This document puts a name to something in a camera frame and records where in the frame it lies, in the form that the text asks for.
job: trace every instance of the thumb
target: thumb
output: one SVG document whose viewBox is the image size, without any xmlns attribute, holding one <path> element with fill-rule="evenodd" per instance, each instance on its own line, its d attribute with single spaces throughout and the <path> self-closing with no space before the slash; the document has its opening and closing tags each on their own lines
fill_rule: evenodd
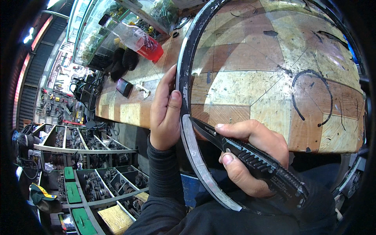
<svg viewBox="0 0 376 235">
<path fill-rule="evenodd" d="M 249 196 L 266 197 L 271 195 L 266 182 L 254 178 L 234 154 L 222 153 L 220 162 L 224 165 L 230 180 Z"/>
<path fill-rule="evenodd" d="M 182 95 L 180 94 L 180 91 L 173 90 L 168 100 L 165 120 L 179 120 L 181 107 Z"/>
</svg>

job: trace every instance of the knife handle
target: knife handle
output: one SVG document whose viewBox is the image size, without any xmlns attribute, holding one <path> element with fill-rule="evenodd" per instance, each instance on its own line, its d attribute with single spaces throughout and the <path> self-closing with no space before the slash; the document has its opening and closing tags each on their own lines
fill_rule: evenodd
<svg viewBox="0 0 376 235">
<path fill-rule="evenodd" d="M 226 152 L 231 152 L 244 163 L 256 179 L 264 180 L 270 191 L 282 196 L 287 206 L 301 208 L 308 197 L 308 191 L 291 172 L 280 163 L 250 144 L 225 138 L 223 146 Z"/>
</svg>

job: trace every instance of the plastic bottle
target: plastic bottle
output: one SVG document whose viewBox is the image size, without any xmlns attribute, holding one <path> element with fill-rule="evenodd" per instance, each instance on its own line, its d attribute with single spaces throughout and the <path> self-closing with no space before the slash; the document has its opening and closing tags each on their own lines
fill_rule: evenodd
<svg viewBox="0 0 376 235">
<path fill-rule="evenodd" d="M 156 63 L 163 55 L 162 46 L 137 26 L 127 25 L 105 14 L 99 24 L 119 37 L 121 43 Z"/>
</svg>

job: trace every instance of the fingernail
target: fingernail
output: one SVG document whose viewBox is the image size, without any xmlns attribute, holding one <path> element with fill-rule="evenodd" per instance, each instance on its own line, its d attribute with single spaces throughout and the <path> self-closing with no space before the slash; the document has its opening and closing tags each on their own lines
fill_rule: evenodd
<svg viewBox="0 0 376 235">
<path fill-rule="evenodd" d="M 177 91 L 172 91 L 171 99 L 176 100 L 179 98 L 179 93 Z"/>
<path fill-rule="evenodd" d="M 231 154 L 225 154 L 223 155 L 222 157 L 222 163 L 227 166 L 228 164 L 230 164 L 230 162 L 232 162 L 232 160 L 234 160 L 234 158 L 232 157 Z"/>
</svg>

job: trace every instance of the black knife blade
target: black knife blade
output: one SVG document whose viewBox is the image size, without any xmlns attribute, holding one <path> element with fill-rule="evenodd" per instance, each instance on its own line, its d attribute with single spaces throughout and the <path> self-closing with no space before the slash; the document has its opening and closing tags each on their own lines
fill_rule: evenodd
<svg viewBox="0 0 376 235">
<path fill-rule="evenodd" d="M 214 127 L 190 117 L 197 131 L 223 152 L 231 152 L 241 160 L 256 179 L 262 179 L 271 191 L 282 196 L 292 208 L 301 208 L 308 198 L 308 190 L 291 172 L 283 168 L 279 161 L 255 146 L 238 139 L 218 134 Z"/>
</svg>

